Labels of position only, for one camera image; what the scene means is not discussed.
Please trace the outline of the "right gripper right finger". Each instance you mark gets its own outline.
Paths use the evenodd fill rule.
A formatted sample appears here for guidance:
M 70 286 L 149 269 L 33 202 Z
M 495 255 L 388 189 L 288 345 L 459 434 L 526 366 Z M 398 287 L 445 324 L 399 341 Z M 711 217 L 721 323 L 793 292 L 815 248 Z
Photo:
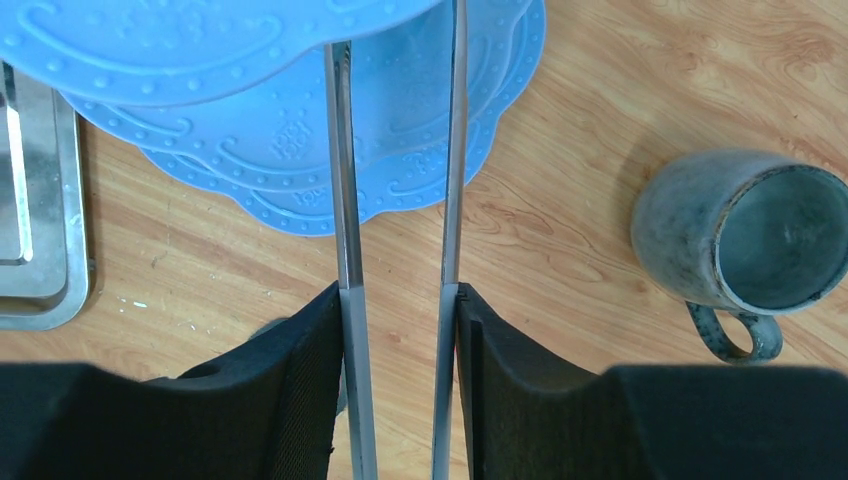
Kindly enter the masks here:
M 843 479 L 847 379 L 810 367 L 619 365 L 594 374 L 455 307 L 473 479 Z

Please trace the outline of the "steel rectangular tray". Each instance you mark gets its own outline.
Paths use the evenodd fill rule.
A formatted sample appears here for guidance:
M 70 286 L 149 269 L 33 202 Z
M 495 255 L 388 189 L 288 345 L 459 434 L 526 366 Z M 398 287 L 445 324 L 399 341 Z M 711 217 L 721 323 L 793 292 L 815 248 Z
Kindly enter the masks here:
M 91 288 L 77 116 L 58 92 L 3 63 L 1 327 L 59 327 Z

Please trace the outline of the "steel serving tongs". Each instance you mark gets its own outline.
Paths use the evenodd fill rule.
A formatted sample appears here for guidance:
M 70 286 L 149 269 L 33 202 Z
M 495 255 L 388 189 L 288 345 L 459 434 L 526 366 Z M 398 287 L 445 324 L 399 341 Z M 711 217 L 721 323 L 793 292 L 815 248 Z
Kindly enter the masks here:
M 455 304 L 459 287 L 461 227 L 468 129 L 468 8 L 452 4 L 452 58 L 442 273 L 437 328 L 431 476 L 446 479 L 455 355 Z M 338 285 L 342 309 L 346 391 L 353 476 L 378 476 L 374 403 L 354 161 L 351 44 L 324 48 L 326 100 Z

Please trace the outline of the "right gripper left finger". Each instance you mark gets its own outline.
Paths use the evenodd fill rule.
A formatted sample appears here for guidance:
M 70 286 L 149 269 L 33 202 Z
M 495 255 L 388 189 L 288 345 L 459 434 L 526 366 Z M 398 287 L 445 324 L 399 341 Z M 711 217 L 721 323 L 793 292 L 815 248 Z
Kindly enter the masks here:
M 323 479 L 340 391 L 339 289 L 176 378 L 1 367 L 5 479 Z

